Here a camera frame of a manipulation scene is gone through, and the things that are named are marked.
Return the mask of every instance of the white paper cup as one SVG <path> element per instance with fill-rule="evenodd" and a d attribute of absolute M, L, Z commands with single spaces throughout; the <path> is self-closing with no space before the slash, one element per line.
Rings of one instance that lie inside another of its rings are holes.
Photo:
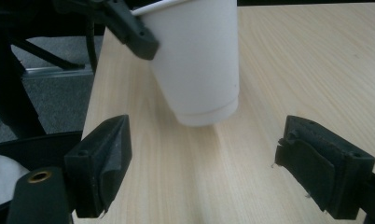
<path fill-rule="evenodd" d="M 237 109 L 236 0 L 163 0 L 132 14 L 160 42 L 150 66 L 180 123 L 210 125 Z"/>

